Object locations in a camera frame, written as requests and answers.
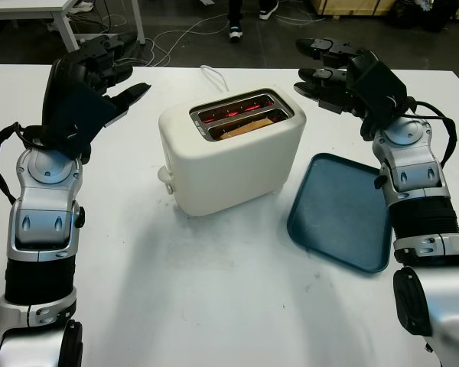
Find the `toaster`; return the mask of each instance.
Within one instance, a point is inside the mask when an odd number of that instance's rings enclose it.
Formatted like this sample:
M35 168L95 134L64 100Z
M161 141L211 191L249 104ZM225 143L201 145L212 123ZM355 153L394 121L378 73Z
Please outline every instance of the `toaster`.
M284 185L306 123L276 86L221 93L163 112L158 178L191 216L205 216Z

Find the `gray floor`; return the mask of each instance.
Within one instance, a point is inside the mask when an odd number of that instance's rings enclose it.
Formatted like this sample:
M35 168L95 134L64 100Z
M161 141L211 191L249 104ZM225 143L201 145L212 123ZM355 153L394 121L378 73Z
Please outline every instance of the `gray floor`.
M226 0L216 0L205 6L199 0L140 1L145 36L173 30L187 30L205 18L226 14ZM134 30L131 2L107 0L112 16L113 31ZM202 63L213 67L299 68L316 67L317 63L301 56L294 47L300 37L335 37L352 41L370 50L393 69L453 70L459 76L459 21L450 22L441 33L430 33L421 28L401 30L386 25L380 18L341 18L309 22L304 25L287 24L277 18L260 21L257 18L258 2L246 1L242 20L244 36L239 44L228 41L227 29L216 34L186 34L171 52L170 67L198 67ZM96 1L101 17L106 16L103 2ZM282 2L276 14L288 18L319 19L305 14L302 2ZM82 13L91 21L100 19L98 13ZM205 21L193 31L210 33L221 30L226 24L224 16ZM100 26L82 20L72 23L75 32L98 32ZM163 34L158 46L170 50L181 32ZM151 59L151 43L137 50L136 57ZM18 28L11 24L0 33L0 63L52 63L66 50L58 34L47 32L44 21L19 21ZM160 65L163 54L155 49L155 61Z

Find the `shoe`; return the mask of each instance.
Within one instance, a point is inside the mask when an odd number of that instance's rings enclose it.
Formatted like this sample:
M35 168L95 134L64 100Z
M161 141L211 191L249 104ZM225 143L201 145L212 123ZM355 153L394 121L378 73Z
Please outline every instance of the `shoe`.
M238 23L229 25L229 40L232 44L239 42L243 36L242 26Z
M272 15L272 13L277 10L277 8L278 8L278 0L275 0L275 5L272 6L269 10L260 9L260 14L259 14L260 19L262 19L263 21L268 20L270 16Z
M88 13L92 11L93 3L91 2L79 2L75 6L73 6L69 11L68 14L76 14L76 13Z

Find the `table surface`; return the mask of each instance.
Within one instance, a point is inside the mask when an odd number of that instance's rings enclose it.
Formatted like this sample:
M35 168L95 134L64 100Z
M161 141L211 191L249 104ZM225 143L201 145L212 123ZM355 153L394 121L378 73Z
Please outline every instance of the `table surface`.
M18 11L63 11L76 0L0 0L0 13Z
M0 129L41 123L49 66L0 66ZM158 181L164 164L158 116L169 106L218 93L198 69L136 68L134 83L153 85L128 115L93 142L77 199L86 207L80 234L75 319L84 326L88 366L432 366L421 337L400 326L393 257L365 275L288 237L286 219L307 165L328 152L379 166L360 121L319 109L292 88L297 70L221 70L230 89L274 83L303 107L308 123L281 190L202 218L181 212ZM457 123L459 79L451 72L402 70L409 95ZM447 134L432 122L432 147ZM19 193L17 138L2 148L0 167ZM459 216L459 142L444 170ZM0 193L0 296L4 291L10 205Z

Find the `black pants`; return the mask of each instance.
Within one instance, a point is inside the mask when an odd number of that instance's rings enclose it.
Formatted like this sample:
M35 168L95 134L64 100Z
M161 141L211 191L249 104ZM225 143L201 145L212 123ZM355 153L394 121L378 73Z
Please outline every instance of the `black pants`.
M274 5L275 0L259 0L261 9L270 9ZM229 21L239 21L242 18L243 0L229 0Z

